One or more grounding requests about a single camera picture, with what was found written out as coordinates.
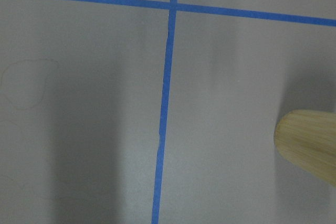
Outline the wooden chopstick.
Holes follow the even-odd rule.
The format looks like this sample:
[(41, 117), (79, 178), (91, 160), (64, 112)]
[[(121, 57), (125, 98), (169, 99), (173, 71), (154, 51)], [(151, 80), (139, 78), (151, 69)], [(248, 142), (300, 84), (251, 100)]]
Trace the wooden chopstick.
[(335, 113), (287, 113), (276, 125), (274, 144), (284, 159), (335, 186)]

